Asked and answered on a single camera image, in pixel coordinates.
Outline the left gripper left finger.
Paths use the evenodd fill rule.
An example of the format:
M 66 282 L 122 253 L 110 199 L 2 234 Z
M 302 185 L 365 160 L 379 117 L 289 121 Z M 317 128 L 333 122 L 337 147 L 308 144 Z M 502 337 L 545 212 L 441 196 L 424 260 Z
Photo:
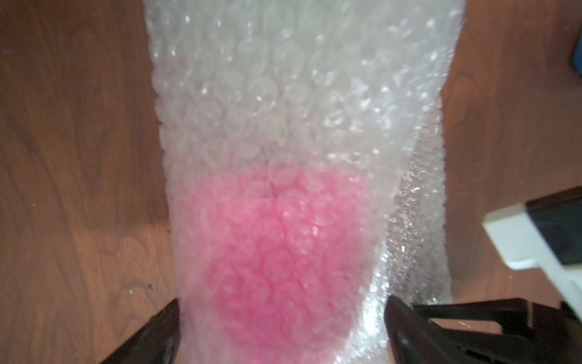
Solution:
M 180 348 L 180 307 L 172 300 L 101 364 L 173 364 Z

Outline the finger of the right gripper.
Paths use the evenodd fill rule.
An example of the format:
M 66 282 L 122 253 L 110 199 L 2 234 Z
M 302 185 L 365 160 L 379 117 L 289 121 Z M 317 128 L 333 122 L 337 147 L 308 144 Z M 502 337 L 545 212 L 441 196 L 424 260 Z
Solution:
M 415 305 L 464 357 L 478 363 L 580 363 L 581 320 L 566 303 L 559 308 L 524 299 L 475 303 Z M 497 332 L 446 329 L 436 319 L 488 322 Z

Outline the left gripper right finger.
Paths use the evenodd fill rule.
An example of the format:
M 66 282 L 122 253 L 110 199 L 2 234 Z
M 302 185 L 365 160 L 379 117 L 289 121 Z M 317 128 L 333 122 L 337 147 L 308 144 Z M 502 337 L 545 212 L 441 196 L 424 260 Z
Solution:
M 384 322 L 396 363 L 472 363 L 443 331 L 418 315 L 397 296 L 390 296 Z

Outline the pink plastic wine glass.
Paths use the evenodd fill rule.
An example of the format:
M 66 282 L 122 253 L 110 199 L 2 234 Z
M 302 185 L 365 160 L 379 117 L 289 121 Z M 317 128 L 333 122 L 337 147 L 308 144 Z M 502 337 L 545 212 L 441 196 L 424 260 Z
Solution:
M 203 180 L 179 252 L 190 362 L 333 362 L 369 272 L 367 191 L 331 168 Z

